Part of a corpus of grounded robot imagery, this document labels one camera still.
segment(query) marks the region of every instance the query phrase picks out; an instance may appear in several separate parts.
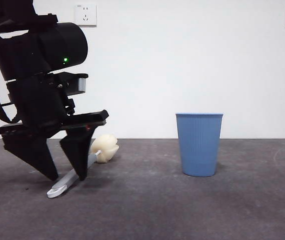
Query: electrical socket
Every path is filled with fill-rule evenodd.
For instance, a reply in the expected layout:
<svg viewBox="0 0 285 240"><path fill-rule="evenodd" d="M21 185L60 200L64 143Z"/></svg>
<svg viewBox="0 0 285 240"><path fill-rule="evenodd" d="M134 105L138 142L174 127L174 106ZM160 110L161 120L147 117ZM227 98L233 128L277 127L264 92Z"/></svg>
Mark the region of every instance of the electrical socket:
<svg viewBox="0 0 285 240"><path fill-rule="evenodd" d="M75 5L74 22L79 26L97 26L97 5L96 4Z"/></svg>

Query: white brush head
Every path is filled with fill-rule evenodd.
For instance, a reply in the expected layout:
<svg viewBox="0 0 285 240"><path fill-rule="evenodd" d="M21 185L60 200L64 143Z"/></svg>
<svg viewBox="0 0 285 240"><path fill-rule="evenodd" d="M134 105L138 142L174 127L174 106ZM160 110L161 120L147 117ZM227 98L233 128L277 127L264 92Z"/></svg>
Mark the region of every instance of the white brush head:
<svg viewBox="0 0 285 240"><path fill-rule="evenodd" d="M110 134L101 135L100 137L96 138L95 141L93 141L90 147L90 153L94 154L98 150L101 151L101 153L97 156L97 163L105 164L112 159L119 149L119 146L116 144L117 141L117 138Z"/></svg>

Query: blue trash can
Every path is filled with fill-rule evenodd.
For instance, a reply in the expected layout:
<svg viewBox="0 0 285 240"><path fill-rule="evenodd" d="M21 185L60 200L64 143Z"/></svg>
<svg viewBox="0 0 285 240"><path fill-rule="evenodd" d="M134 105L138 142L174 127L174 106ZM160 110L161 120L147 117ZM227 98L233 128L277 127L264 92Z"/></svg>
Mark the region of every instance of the blue trash can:
<svg viewBox="0 0 285 240"><path fill-rule="evenodd" d="M222 113L176 113L183 173L195 177L215 174Z"/></svg>

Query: gray concrete floor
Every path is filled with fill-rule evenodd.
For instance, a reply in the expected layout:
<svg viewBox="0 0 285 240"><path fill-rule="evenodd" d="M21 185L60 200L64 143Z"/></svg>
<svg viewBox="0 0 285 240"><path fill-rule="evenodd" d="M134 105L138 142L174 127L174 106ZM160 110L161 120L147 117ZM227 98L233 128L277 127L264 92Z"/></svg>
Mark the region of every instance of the gray concrete floor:
<svg viewBox="0 0 285 240"><path fill-rule="evenodd" d="M108 164L53 182L3 150L0 240L285 240L285 140L223 139L212 177L181 171L176 139L120 139ZM71 169L48 141L59 175Z"/></svg>

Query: brush handle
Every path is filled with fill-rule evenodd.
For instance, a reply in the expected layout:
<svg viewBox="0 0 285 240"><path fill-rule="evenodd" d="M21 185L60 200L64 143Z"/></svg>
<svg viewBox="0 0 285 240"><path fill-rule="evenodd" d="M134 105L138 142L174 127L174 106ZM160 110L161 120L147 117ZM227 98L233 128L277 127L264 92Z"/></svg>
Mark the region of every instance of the brush handle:
<svg viewBox="0 0 285 240"><path fill-rule="evenodd" d="M87 167L96 162L97 155L92 153L88 156L88 163ZM75 170L70 170L65 176L63 176L52 188L47 192L48 198L55 198L66 191L73 183L78 179L78 175L76 174Z"/></svg>

